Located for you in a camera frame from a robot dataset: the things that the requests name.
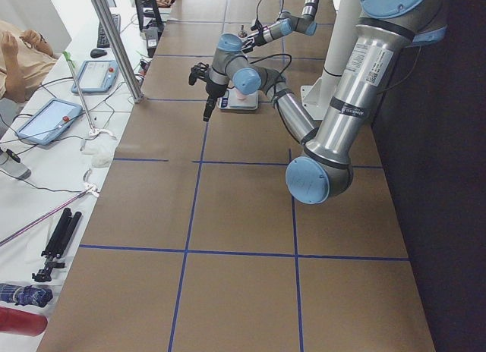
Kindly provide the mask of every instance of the blue joint cap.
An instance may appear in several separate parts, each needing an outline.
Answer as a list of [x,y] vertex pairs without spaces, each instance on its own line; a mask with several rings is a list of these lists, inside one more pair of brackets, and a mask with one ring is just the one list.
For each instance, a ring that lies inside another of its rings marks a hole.
[[330,192],[329,176],[313,159],[300,156],[287,166],[286,183],[291,195],[304,204],[323,203]]
[[224,33],[219,38],[217,48],[226,52],[240,52],[243,43],[240,38],[232,33]]
[[445,37],[446,31],[447,26],[444,26],[438,30],[419,33],[414,37],[412,44],[408,45],[407,47],[425,46],[439,42]]
[[290,18],[286,18],[281,22],[282,22],[282,26],[280,26],[280,32],[282,33],[282,35],[287,36],[293,32],[292,22],[290,21]]
[[311,24],[309,24],[309,27],[307,27],[305,34],[307,36],[313,36],[316,33],[316,30],[317,30],[317,24],[315,22],[311,22]]
[[252,68],[243,68],[236,71],[232,80],[236,88],[246,96],[255,93],[261,86],[260,75]]
[[395,18],[410,12],[424,0],[360,0],[361,7],[372,18]]

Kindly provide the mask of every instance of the tablet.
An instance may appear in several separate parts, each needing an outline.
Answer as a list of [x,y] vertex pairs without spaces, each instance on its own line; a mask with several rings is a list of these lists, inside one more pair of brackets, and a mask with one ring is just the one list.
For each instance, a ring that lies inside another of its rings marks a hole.
[[[87,60],[83,62],[77,80],[83,94],[107,93],[118,75],[118,64],[115,60]],[[71,92],[77,94],[76,84]]]
[[16,131],[17,137],[47,145],[67,130],[82,110],[79,104],[52,98]]

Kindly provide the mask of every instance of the metal pole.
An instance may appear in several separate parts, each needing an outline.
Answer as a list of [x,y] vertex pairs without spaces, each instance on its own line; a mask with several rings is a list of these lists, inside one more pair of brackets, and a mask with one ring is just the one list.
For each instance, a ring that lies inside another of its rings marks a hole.
[[130,90],[131,96],[136,103],[139,103],[144,97],[140,90],[140,85],[135,77],[133,69],[128,60],[127,52],[123,47],[122,39],[118,33],[118,29],[112,20],[112,14],[109,10],[108,2],[106,0],[91,0],[94,10],[98,15],[99,22],[106,32],[108,41],[112,47],[113,54],[115,55],[118,66],[120,67],[121,74],[125,79],[125,82]]

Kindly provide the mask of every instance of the red cylinder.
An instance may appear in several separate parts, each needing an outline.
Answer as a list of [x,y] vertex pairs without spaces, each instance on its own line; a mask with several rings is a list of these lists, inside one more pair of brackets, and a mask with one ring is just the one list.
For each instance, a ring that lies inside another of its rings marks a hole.
[[46,326],[45,316],[0,306],[0,332],[34,336],[44,332]]

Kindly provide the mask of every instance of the dark wall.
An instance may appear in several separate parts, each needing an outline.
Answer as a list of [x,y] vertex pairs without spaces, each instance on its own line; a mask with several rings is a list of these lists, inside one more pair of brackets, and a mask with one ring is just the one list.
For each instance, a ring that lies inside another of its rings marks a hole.
[[486,0],[451,0],[448,25],[386,94],[373,129],[437,352],[484,352]]

